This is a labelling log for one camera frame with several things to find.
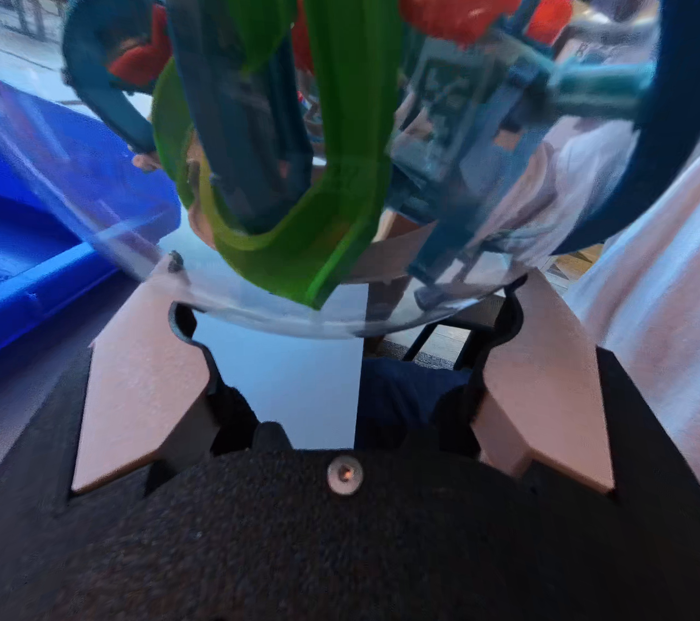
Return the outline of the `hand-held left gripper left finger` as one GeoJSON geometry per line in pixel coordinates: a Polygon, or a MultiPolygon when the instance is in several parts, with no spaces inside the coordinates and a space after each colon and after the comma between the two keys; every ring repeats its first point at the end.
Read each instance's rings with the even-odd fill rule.
{"type": "Polygon", "coordinates": [[[178,473],[219,432],[205,353],[174,321],[184,270],[168,255],[92,342],[71,490],[85,494],[157,461],[178,473]]]}

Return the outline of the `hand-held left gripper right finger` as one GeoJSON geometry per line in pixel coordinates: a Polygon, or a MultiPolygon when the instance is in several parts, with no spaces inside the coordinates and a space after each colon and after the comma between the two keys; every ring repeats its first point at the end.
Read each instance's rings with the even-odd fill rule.
{"type": "Polygon", "coordinates": [[[472,430],[480,460],[521,478],[543,464],[600,494],[615,487],[596,347],[539,271],[514,291],[515,337],[492,349],[472,430]]]}

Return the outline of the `clear plastic maze ball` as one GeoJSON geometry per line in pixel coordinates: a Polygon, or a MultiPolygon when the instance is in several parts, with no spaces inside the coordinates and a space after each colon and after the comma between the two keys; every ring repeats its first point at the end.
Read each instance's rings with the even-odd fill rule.
{"type": "Polygon", "coordinates": [[[275,333],[440,320],[603,242],[699,141],[699,0],[59,0],[1,179],[275,333]]]}

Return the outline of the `person's white shirt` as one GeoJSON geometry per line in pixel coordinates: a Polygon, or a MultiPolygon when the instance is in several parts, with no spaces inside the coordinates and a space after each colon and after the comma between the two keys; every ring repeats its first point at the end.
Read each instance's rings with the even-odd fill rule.
{"type": "Polygon", "coordinates": [[[564,300],[594,342],[615,354],[699,476],[698,146],[564,300]]]}

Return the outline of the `person's dark blue pants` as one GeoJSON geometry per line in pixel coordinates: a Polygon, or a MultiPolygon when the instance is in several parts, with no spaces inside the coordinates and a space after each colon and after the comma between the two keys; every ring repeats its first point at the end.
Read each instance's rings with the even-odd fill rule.
{"type": "Polygon", "coordinates": [[[477,439],[460,424],[471,371],[435,369],[388,357],[362,362],[355,450],[395,450],[415,431],[434,429],[443,452],[474,458],[477,439]]]}

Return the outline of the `blue plastic bin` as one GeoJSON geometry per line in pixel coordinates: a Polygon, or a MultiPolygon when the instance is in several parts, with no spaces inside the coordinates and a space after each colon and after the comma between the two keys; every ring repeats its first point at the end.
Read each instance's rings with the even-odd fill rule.
{"type": "Polygon", "coordinates": [[[1,348],[118,271],[153,268],[180,201],[132,155],[97,119],[1,83],[1,348]]]}

